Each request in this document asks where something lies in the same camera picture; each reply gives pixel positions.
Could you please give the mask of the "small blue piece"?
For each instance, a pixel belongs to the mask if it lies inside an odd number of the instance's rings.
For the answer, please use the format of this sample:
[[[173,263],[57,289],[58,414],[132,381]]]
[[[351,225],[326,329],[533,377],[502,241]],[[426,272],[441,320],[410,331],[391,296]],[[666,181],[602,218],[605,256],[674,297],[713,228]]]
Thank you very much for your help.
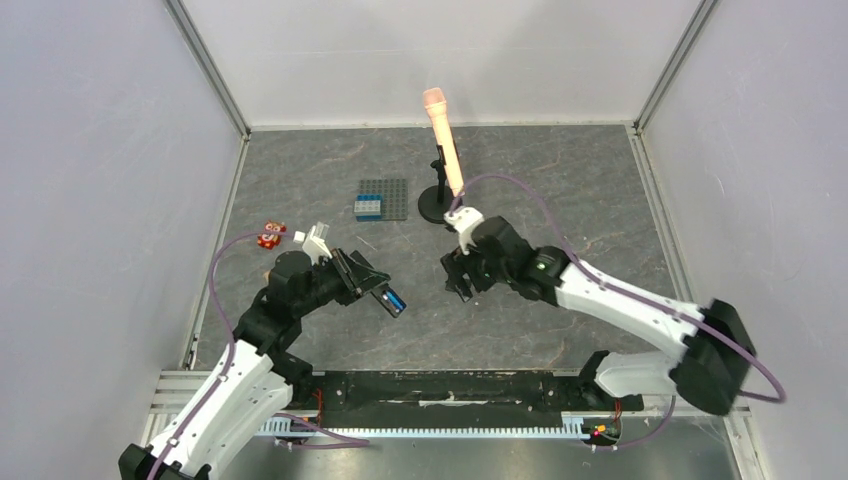
[[[385,292],[386,300],[392,305],[397,314],[402,313],[406,309],[406,304],[393,291]]]

